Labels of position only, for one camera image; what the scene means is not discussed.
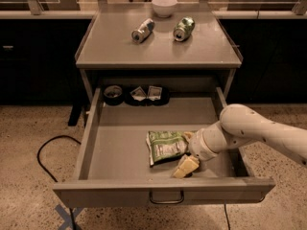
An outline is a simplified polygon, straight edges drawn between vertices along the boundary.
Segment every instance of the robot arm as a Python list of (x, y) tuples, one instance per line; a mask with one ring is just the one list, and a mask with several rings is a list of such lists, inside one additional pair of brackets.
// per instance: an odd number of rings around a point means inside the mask
[(276, 123), (241, 104), (223, 109), (220, 121), (198, 130), (190, 139), (189, 150), (202, 161), (223, 150), (259, 141), (300, 165), (307, 162), (307, 130)]

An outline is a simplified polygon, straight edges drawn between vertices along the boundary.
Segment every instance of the black cable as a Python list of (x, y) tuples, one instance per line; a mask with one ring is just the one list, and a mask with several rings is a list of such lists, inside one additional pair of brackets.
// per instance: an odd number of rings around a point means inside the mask
[[(43, 150), (43, 148), (49, 144), (50, 142), (54, 141), (54, 140), (57, 140), (57, 139), (61, 139), (61, 138), (68, 138), (68, 139), (71, 139), (73, 141), (75, 141), (76, 143), (80, 144), (81, 142), (78, 141), (77, 139), (75, 139), (74, 137), (71, 137), (69, 135), (59, 135), (59, 136), (56, 136), (54, 138), (51, 138), (49, 139), (48, 141), (46, 141), (38, 150), (37, 152), (37, 162), (39, 164), (39, 166), (44, 170), (46, 171), (49, 176), (55, 181), (55, 182), (58, 182), (58, 180), (51, 174), (51, 172), (49, 172), (49, 170), (41, 163), (40, 161), (40, 153), (41, 151)], [(77, 230), (77, 225), (76, 225), (76, 222), (75, 222), (75, 219), (74, 219), (74, 213), (73, 213), (73, 209), (69, 208), (69, 213), (70, 213), (70, 218), (71, 218), (71, 223), (72, 223), (72, 226), (73, 226), (73, 230)]]
[(225, 216), (226, 216), (228, 230), (230, 230), (230, 222), (229, 222), (229, 218), (228, 218), (228, 213), (227, 213), (226, 204), (224, 204), (224, 214), (225, 214)]

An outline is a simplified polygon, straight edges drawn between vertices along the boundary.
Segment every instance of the speckled floor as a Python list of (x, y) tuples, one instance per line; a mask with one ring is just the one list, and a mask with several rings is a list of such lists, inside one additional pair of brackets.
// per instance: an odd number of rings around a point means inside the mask
[[(307, 128), (307, 104), (250, 105), (262, 115)], [(0, 106), (0, 225), (11, 229), (66, 229), (53, 180), (36, 161), (39, 147), (57, 135), (83, 136), (83, 119), (68, 126), (69, 106)], [(53, 141), (41, 159), (59, 181), (74, 170), (79, 145)], [(260, 143), (246, 147), (259, 177), (276, 186), (258, 204), (227, 205), (231, 229), (307, 229), (307, 169)], [(223, 205), (83, 209), (83, 229), (227, 229)]]

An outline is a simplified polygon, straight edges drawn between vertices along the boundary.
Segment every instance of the crushed can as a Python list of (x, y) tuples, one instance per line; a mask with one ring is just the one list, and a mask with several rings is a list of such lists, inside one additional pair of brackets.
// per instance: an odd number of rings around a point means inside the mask
[(195, 28), (195, 21), (192, 17), (183, 17), (174, 27), (174, 40), (181, 42), (190, 37)]
[(150, 18), (146, 19), (137, 29), (135, 29), (131, 36), (135, 43), (143, 42), (154, 30), (154, 21)]

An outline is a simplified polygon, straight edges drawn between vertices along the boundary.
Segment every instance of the black tape roll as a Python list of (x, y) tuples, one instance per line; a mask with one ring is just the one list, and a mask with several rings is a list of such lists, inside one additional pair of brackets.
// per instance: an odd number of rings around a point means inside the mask
[(164, 104), (167, 104), (169, 101), (170, 101), (170, 91), (165, 88), (165, 87), (162, 87), (162, 93), (161, 93), (161, 98), (160, 100), (154, 100), (152, 101), (153, 105), (164, 105)]
[(161, 93), (161, 99), (160, 100), (150, 100), (150, 99), (144, 99), (143, 101), (137, 101), (133, 98), (131, 95), (131, 91), (135, 88), (127, 88), (125, 89), (125, 103), (133, 106), (150, 106), (150, 105), (164, 105), (167, 104), (170, 101), (170, 91), (162, 87), (162, 93)]
[(124, 93), (121, 86), (111, 85), (104, 91), (104, 101), (109, 105), (118, 105), (124, 101)]

